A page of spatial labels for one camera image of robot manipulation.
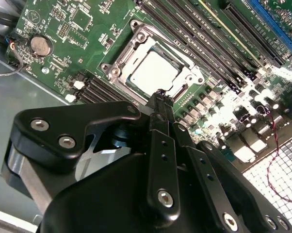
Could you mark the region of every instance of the motherboard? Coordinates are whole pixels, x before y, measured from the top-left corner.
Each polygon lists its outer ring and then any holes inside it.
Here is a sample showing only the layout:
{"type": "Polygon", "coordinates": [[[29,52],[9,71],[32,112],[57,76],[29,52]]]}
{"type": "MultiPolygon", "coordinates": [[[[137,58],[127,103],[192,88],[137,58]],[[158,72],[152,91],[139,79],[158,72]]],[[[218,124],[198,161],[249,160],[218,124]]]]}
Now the motherboard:
{"type": "Polygon", "coordinates": [[[292,118],[292,0],[32,0],[10,39],[69,103],[139,106],[165,90],[195,142],[244,162],[272,136],[260,106],[277,127],[292,118]]]}

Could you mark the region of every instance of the red wire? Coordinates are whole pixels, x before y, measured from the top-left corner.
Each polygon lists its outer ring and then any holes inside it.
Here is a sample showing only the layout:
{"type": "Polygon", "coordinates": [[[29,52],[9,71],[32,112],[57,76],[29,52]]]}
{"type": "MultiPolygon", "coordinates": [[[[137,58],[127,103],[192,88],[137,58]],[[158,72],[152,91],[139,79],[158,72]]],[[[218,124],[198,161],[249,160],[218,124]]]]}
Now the red wire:
{"type": "Polygon", "coordinates": [[[271,121],[272,121],[272,130],[273,130],[273,133],[274,133],[274,138],[276,140],[276,155],[272,158],[272,160],[270,161],[269,163],[269,166],[267,168],[267,180],[268,180],[268,185],[269,187],[275,192],[276,195],[278,195],[281,199],[287,201],[287,202],[290,202],[292,203],[292,200],[289,199],[289,198],[285,198],[283,196],[281,196],[275,189],[275,187],[271,184],[270,182],[270,179],[269,179],[269,175],[270,175],[270,167],[272,165],[272,163],[276,160],[277,157],[280,156],[279,154],[279,151],[280,151],[280,147],[278,145],[278,136],[277,136],[277,132],[276,132],[276,123],[273,119],[273,116],[271,115],[270,111],[267,112],[268,116],[271,118],[271,121]]]}

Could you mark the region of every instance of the black wire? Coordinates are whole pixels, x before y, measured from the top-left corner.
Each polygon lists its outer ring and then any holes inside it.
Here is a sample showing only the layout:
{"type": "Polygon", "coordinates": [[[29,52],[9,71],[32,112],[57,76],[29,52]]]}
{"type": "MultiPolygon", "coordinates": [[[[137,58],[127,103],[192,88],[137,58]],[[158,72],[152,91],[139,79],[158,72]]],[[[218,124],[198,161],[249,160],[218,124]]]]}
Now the black wire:
{"type": "Polygon", "coordinates": [[[21,13],[22,9],[15,2],[13,2],[12,0],[5,0],[5,2],[18,14],[21,13]]]}
{"type": "Polygon", "coordinates": [[[24,68],[24,63],[23,63],[22,57],[20,56],[20,54],[18,53],[16,48],[14,48],[12,50],[12,52],[14,53],[15,57],[19,60],[20,64],[19,64],[18,68],[14,71],[11,71],[8,73],[0,73],[0,77],[11,76],[11,75],[17,74],[18,72],[20,72],[24,68]]]}
{"type": "Polygon", "coordinates": [[[9,21],[9,20],[3,19],[3,18],[0,18],[0,24],[1,25],[6,25],[6,26],[9,26],[9,27],[15,27],[16,26],[16,22],[9,21]]]}
{"type": "Polygon", "coordinates": [[[12,16],[10,14],[4,13],[4,12],[0,12],[0,18],[9,20],[9,21],[18,21],[18,17],[16,16],[12,16]]]}

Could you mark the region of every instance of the cpu socket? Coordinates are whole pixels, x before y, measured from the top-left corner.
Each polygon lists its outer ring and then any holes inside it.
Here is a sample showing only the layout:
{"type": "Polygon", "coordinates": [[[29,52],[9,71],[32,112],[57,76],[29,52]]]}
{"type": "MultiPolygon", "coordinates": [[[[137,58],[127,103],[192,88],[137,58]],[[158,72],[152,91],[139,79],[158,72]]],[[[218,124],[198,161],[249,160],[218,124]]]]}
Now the cpu socket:
{"type": "Polygon", "coordinates": [[[192,58],[150,25],[132,20],[134,36],[113,64],[102,71],[111,83],[141,104],[158,89],[177,101],[193,84],[205,81],[192,58]]]}

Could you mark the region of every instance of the black metal bracket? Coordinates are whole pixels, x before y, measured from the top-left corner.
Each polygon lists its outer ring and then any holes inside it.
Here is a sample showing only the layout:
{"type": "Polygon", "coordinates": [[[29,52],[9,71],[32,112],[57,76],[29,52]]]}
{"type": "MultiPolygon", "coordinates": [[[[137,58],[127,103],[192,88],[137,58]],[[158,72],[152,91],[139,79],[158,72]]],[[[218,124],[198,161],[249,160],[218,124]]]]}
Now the black metal bracket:
{"type": "Polygon", "coordinates": [[[292,233],[220,151],[193,143],[172,106],[159,91],[141,112],[120,101],[19,113],[2,172],[10,186],[42,201],[39,231],[292,233]],[[75,182],[93,134],[94,150],[129,145],[131,154],[75,182]]]}

